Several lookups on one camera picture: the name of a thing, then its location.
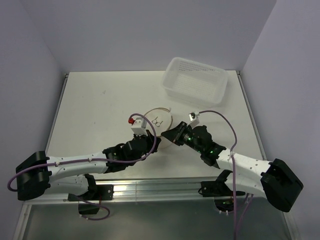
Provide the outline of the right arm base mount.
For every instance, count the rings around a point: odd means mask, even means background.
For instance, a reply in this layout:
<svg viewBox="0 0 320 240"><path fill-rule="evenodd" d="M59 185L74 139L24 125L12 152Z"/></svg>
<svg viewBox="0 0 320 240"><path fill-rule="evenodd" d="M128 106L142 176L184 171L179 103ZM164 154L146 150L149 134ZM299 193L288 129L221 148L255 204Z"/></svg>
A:
<svg viewBox="0 0 320 240"><path fill-rule="evenodd" d="M213 198L215 207L224 213L234 210L233 191L218 181L202 181L198 193L203 198Z"/></svg>

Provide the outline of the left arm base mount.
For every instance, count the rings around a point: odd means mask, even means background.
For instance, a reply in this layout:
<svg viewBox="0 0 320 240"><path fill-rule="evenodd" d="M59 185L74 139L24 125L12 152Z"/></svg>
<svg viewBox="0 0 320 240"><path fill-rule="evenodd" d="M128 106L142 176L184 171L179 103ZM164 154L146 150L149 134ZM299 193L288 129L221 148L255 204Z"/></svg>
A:
<svg viewBox="0 0 320 240"><path fill-rule="evenodd" d="M96 185L93 189L81 195L68 194L68 202L78 202L78 213L81 218L88 221L101 221L108 218L111 211L108 207L103 205L103 201L110 201L113 199L114 186L112 184ZM105 216L94 217L99 210L106 210Z"/></svg>

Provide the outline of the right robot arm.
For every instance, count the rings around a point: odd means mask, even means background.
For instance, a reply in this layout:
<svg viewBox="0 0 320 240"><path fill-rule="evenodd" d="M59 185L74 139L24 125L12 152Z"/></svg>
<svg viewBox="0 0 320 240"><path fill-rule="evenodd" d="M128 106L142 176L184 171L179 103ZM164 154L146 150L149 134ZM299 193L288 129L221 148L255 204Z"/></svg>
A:
<svg viewBox="0 0 320 240"><path fill-rule="evenodd" d="M230 150L213 141L205 125L192 128L181 122L161 136L177 146L187 145L200 154L210 167L222 172L216 180L201 183L203 197L230 197L252 194L261 197L276 209L289 212L304 188L303 183L281 159L254 159Z"/></svg>

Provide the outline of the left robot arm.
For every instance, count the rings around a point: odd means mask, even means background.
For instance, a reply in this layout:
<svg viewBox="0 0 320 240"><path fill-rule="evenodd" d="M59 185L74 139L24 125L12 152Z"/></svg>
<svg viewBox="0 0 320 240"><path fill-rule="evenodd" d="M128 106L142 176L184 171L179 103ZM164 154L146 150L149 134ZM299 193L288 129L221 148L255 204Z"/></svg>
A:
<svg viewBox="0 0 320 240"><path fill-rule="evenodd" d="M58 192L91 200L98 193L93 174L123 171L157 152L160 142L159 137L147 131L145 135L135 134L126 143L85 156L53 157L37 151L15 169L17 198L29 201L44 193Z"/></svg>

